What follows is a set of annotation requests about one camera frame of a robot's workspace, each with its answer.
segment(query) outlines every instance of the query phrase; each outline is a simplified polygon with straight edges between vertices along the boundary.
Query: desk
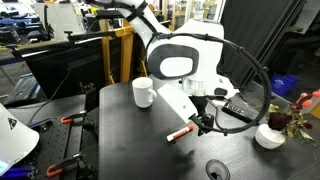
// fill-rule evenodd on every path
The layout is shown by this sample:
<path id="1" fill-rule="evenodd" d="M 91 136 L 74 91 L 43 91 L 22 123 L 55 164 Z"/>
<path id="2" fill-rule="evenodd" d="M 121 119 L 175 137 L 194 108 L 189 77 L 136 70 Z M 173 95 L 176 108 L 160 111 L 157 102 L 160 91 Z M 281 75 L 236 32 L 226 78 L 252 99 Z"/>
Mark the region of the desk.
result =
<path id="1" fill-rule="evenodd" d="M 79 113 L 80 111 L 83 111 L 85 109 L 85 95 L 78 95 L 78 96 L 73 96 L 73 97 L 68 97 L 68 98 L 63 98 L 63 99 L 57 99 L 49 104 L 45 105 L 39 112 L 38 114 L 34 117 L 34 122 L 46 119 L 48 117 L 51 117 L 55 124 L 52 126 L 49 126 L 50 128 L 57 128 L 57 126 L 60 126 L 60 119 L 62 117 L 72 115 Z M 19 119 L 22 123 L 27 123 L 33 113 L 37 110 L 37 108 L 33 109 L 9 109 L 9 111 L 17 118 Z M 82 126 L 71 126 L 69 125 L 64 125 L 63 129 L 67 128 L 67 132 L 70 134 L 64 134 L 61 132 L 61 136 L 58 137 L 51 137 L 50 142 L 53 142 L 53 145 L 47 145 L 46 139 L 41 137 L 40 134 L 40 143 L 41 143 L 41 149 L 40 153 L 38 155 L 37 160 L 41 159 L 42 165 L 40 163 L 37 164 L 37 169 L 39 169 L 39 174 L 37 175 L 38 179 L 46 179 L 45 173 L 46 169 L 53 165 L 55 162 L 59 162 L 61 159 L 54 159 L 53 157 L 60 157 L 61 152 L 59 152 L 58 148 L 55 146 L 59 146 L 59 144 L 66 142 L 67 143 L 67 149 L 65 152 L 62 152 L 65 157 L 71 157 L 72 155 L 78 153 L 80 151 L 80 144 L 81 144 L 81 135 L 82 135 Z M 45 154 L 43 151 L 47 151 L 49 148 L 56 148 L 57 154 Z M 65 173 L 63 174 L 62 177 L 55 176 L 53 178 L 50 178 L 50 180 L 55 180 L 55 179 L 66 179 L 66 180 L 72 180 L 76 179 L 77 175 L 77 169 L 74 168 L 75 166 L 71 165 L 70 167 L 65 169 Z"/>
<path id="2" fill-rule="evenodd" d="M 163 84 L 154 79 L 155 89 Z M 167 143 L 166 136 L 186 124 L 159 96 L 151 108 L 137 108 L 131 82 L 103 88 L 99 110 L 99 179 L 209 179 L 205 165 L 218 159 L 233 180 L 284 180 L 318 162 L 293 140 L 275 150 L 263 149 L 254 140 L 257 127 L 227 137 L 215 132 L 198 137 L 195 128 Z M 210 106 L 207 112 L 215 114 Z M 243 123 L 222 112 L 219 119 L 226 127 Z"/>

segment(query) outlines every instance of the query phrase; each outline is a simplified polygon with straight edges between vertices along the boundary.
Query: white cup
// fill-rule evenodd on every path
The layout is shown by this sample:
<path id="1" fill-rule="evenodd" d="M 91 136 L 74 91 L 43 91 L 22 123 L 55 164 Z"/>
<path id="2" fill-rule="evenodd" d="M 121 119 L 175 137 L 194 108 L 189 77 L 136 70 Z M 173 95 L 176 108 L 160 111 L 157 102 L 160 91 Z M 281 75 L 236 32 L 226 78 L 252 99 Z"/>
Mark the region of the white cup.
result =
<path id="1" fill-rule="evenodd" d="M 152 79 L 148 77 L 139 77 L 132 82 L 134 101 L 140 108 L 151 106 L 157 99 L 157 93 L 153 90 Z"/>

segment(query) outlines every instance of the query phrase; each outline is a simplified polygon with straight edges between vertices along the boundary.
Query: workbench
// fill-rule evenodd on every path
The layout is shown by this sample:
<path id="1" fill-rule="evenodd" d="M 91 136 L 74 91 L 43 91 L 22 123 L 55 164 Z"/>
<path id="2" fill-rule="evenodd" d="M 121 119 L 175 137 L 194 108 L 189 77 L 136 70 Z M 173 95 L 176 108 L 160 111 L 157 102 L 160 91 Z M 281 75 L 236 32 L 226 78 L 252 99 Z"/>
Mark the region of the workbench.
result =
<path id="1" fill-rule="evenodd" d="M 153 78 L 153 82 L 157 90 L 169 81 Z M 236 96 L 232 102 L 245 106 Z M 206 111 L 215 115 L 210 105 Z M 169 143 L 166 136 L 188 124 L 159 95 L 150 108 L 138 108 L 131 82 L 103 88 L 99 112 L 99 179 L 204 180 L 209 179 L 206 163 L 218 159 L 226 164 L 232 180 L 284 180 L 319 164 L 314 149 L 292 139 L 277 149 L 264 149 L 254 139 L 256 126 L 226 137 L 215 132 L 198 137 L 196 127 Z M 222 111 L 219 122 L 226 128 L 244 125 Z M 320 129 L 319 122 L 314 128 Z"/>
<path id="2" fill-rule="evenodd" d="M 34 117 L 32 123 L 51 117 L 54 124 L 49 130 L 40 133 L 40 151 L 36 156 L 36 168 L 39 170 L 37 179 L 77 179 L 77 165 L 65 168 L 62 175 L 46 178 L 46 170 L 54 163 L 79 153 L 82 136 L 82 125 L 62 124 L 60 119 L 72 114 L 77 114 L 85 109 L 85 95 L 72 96 L 63 99 L 53 100 L 45 105 Z M 24 107 L 32 107 L 39 104 L 32 104 Z M 32 109 L 8 109 L 19 121 L 27 123 L 38 108 Z"/>

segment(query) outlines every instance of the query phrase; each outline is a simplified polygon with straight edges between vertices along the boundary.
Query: logo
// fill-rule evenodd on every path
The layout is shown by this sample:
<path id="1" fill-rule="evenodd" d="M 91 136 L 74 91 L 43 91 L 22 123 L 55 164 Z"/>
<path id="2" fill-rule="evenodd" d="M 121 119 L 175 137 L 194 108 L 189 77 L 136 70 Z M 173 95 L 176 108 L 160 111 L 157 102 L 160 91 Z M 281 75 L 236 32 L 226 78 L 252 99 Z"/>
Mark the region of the logo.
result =
<path id="1" fill-rule="evenodd" d="M 10 129 L 12 130 L 17 125 L 17 120 L 8 118 Z"/>

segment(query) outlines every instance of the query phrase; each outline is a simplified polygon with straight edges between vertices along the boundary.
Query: black table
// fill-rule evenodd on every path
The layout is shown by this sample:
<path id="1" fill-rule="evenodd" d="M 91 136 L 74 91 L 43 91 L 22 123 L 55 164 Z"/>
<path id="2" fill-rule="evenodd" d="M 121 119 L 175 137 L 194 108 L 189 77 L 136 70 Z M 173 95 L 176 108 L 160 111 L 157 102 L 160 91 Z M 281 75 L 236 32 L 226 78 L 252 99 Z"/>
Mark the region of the black table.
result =
<path id="1" fill-rule="evenodd" d="M 71 157 L 72 155 L 79 153 L 82 136 L 82 124 L 63 125 L 60 122 L 62 117 L 66 117 L 72 114 L 79 113 L 85 109 L 85 95 L 72 96 L 63 99 L 53 100 L 45 105 L 34 117 L 34 121 L 37 122 L 51 117 L 55 124 L 49 126 L 49 131 L 40 133 L 40 153 L 36 160 L 38 161 L 36 168 L 39 169 L 38 179 L 65 179 L 72 180 L 77 179 L 77 165 L 70 165 L 65 168 L 62 175 L 58 175 L 52 178 L 45 178 L 46 170 L 49 166 L 61 161 L 63 158 Z M 22 123 L 28 123 L 31 116 L 38 108 L 32 109 L 8 109 L 19 121 Z"/>
<path id="2" fill-rule="evenodd" d="M 153 79 L 154 89 L 165 83 Z M 237 97 L 232 101 L 244 105 Z M 254 140 L 257 127 L 227 137 L 215 132 L 198 137 L 195 128 L 168 143 L 166 136 L 187 124 L 160 96 L 151 108 L 137 108 L 131 82 L 103 88 L 99 110 L 99 179 L 209 179 L 205 165 L 218 159 L 234 180 L 283 180 L 318 162 L 293 140 L 274 150 L 262 148 Z M 210 106 L 207 112 L 215 114 Z M 225 127 L 243 124 L 223 112 L 219 120 Z"/>

